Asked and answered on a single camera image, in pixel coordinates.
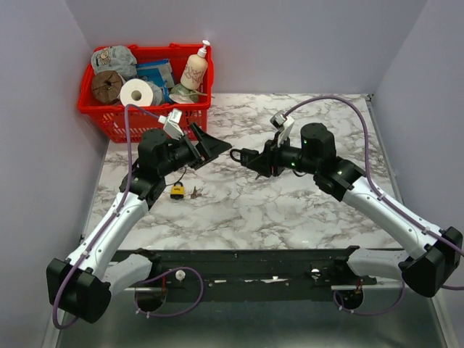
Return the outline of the black padlock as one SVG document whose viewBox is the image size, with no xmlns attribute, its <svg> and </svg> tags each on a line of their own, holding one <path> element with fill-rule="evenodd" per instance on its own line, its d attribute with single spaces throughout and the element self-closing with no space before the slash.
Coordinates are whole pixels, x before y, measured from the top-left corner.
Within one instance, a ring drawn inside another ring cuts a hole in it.
<svg viewBox="0 0 464 348">
<path fill-rule="evenodd" d="M 255 160 L 260 153 L 253 149 L 232 149 L 229 152 L 230 158 L 239 163 L 242 167 L 249 167 L 253 160 Z"/>
</svg>

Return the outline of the yellow padlock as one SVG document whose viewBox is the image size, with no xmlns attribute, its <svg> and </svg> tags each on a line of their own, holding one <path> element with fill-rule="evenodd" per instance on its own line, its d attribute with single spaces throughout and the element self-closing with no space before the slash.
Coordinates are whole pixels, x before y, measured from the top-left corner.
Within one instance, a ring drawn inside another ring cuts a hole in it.
<svg viewBox="0 0 464 348">
<path fill-rule="evenodd" d="M 174 200 L 183 199 L 185 196 L 185 188 L 181 181 L 177 181 L 172 185 L 170 198 Z"/>
</svg>

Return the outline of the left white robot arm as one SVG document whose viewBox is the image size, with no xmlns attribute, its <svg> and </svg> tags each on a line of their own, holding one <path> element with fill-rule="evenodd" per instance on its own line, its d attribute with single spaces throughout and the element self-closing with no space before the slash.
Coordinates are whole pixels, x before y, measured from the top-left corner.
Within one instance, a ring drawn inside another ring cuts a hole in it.
<svg viewBox="0 0 464 348">
<path fill-rule="evenodd" d="M 166 187 L 165 177 L 182 167 L 197 170 L 231 149 L 231 144 L 190 125 L 196 137 L 169 137 L 165 130 L 145 131 L 138 144 L 138 158 L 129 162 L 128 174 L 110 210 L 86 240 L 65 260 L 54 258 L 46 268 L 52 320 L 58 329 L 63 310 L 88 323 L 95 323 L 112 298 L 137 283 L 153 286 L 161 276 L 154 257 L 138 251 L 112 265 L 116 251 L 133 226 L 150 211 Z"/>
</svg>

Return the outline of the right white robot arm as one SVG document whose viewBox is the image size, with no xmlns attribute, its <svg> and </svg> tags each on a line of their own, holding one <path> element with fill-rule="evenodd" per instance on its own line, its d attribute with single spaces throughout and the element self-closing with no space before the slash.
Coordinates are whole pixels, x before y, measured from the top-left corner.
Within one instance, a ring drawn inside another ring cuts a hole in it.
<svg viewBox="0 0 464 348">
<path fill-rule="evenodd" d="M 433 297 L 460 263 L 461 232 L 418 217 L 371 185 L 363 169 L 337 156 L 334 135 L 323 124 L 306 124 L 300 136 L 299 148 L 273 139 L 261 152 L 241 149 L 240 163 L 267 178 L 285 169 L 312 175 L 321 191 L 370 218 L 402 246 L 401 252 L 356 249 L 334 265 L 338 282 L 378 276 L 404 281 L 416 293 Z"/>
</svg>

